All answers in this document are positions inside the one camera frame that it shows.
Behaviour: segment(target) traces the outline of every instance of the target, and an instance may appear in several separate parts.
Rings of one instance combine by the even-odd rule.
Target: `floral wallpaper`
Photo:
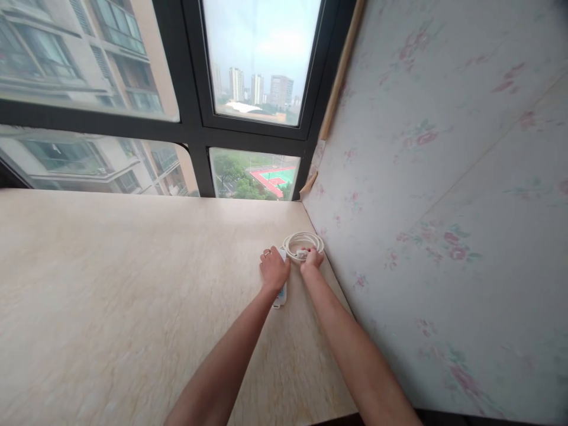
[[[568,424],[568,5],[369,1],[308,214],[419,408]]]

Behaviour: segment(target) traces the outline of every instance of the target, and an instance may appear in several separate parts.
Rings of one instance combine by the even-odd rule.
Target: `high-rise building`
[[[286,76],[272,76],[270,80],[270,103],[285,108],[292,104],[294,80]]]
[[[252,90],[252,104],[260,105],[265,103],[264,100],[264,77],[259,74],[253,74],[250,87]]]
[[[221,69],[215,62],[213,62],[211,73],[213,74],[213,96],[218,98],[223,94],[223,86],[221,84]]]
[[[0,93],[178,114],[151,0],[0,0]],[[0,128],[0,156],[36,188],[196,195],[191,159],[172,143],[41,129],[5,133]]]
[[[233,101],[244,101],[244,73],[239,68],[229,68],[229,91]]]

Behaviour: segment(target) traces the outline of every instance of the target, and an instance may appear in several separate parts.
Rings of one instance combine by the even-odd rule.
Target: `skyscraper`
[[[213,62],[211,73],[213,74],[213,96],[217,98],[223,94],[223,86],[221,85],[221,69],[216,62]]]
[[[259,74],[253,74],[251,78],[250,87],[252,90],[251,103],[253,105],[262,104],[264,97],[264,77]]]
[[[239,68],[229,68],[229,91],[233,101],[244,101],[244,73]]]
[[[270,80],[270,103],[284,108],[292,103],[294,80],[286,76],[272,76]]]

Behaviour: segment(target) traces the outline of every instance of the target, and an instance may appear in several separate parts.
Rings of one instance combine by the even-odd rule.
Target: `sky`
[[[244,87],[253,74],[294,80],[292,98],[303,95],[314,43],[320,0],[204,0],[209,57],[229,87],[229,68],[244,72]]]

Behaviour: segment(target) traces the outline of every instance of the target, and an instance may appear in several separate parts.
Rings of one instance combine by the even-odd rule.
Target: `white cable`
[[[297,250],[296,253],[291,252],[290,245],[300,245],[301,247],[305,247],[306,249],[311,249],[313,246],[318,250],[319,253],[324,251],[324,242],[321,238],[317,235],[309,233],[309,232],[298,232],[286,237],[284,242],[282,243],[282,248],[286,250],[286,254],[292,260],[299,260],[300,262],[305,262],[306,258],[308,257],[307,250]]]

